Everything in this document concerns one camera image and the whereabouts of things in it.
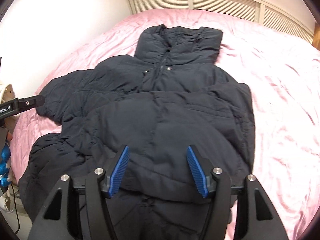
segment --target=bed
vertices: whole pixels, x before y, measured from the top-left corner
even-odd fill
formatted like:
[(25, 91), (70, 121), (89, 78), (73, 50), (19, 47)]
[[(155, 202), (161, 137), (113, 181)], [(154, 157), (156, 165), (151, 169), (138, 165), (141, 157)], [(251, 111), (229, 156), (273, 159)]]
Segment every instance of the bed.
[[(251, 88), (256, 122), (253, 173), (269, 195), (290, 240), (298, 239), (320, 206), (320, 52), (307, 41), (227, 14), (190, 9), (153, 9), (129, 16), (73, 52), (43, 81), (92, 69), (111, 56), (133, 55), (150, 26), (201, 26), (223, 31), (217, 66)], [(23, 175), (34, 142), (61, 126), (21, 114), (11, 144), (12, 168)], [(236, 205), (226, 239), (233, 238)]]

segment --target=wrinkled fabric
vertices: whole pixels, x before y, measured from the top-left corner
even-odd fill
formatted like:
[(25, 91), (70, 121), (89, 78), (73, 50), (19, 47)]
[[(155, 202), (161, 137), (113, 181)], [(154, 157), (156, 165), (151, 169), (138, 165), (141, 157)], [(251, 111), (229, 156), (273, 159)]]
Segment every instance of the wrinkled fabric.
[[(130, 161), (123, 196), (148, 199), (133, 209), (131, 200), (111, 204), (118, 214), (142, 217), (130, 239), (198, 236), (208, 201), (194, 184), (188, 146), (196, 145), (235, 186), (252, 172), (254, 159), (251, 93), (214, 65), (221, 39), (220, 30), (207, 27), (154, 26), (141, 34), (134, 57), (111, 57), (93, 70), (50, 81), (36, 110), (62, 123), (62, 131), (36, 141), (19, 181), (31, 220), (61, 175), (79, 177), (103, 167), (125, 144)], [(131, 220), (110, 216), (131, 231)]]
[[(289, 239), (297, 239), (320, 205), (320, 52), (303, 39), (227, 14), (148, 10), (127, 17), (66, 57), (36, 94), (53, 78), (92, 69), (112, 56), (133, 56), (140, 34), (161, 23), (223, 31), (216, 65), (248, 84), (252, 92), (256, 123), (253, 173), (273, 202)], [(35, 109), (21, 114), (11, 142), (17, 179), (28, 165), (34, 142), (51, 132), (61, 132), (61, 125), (39, 116)], [(226, 240), (233, 239), (236, 204), (232, 215)]]

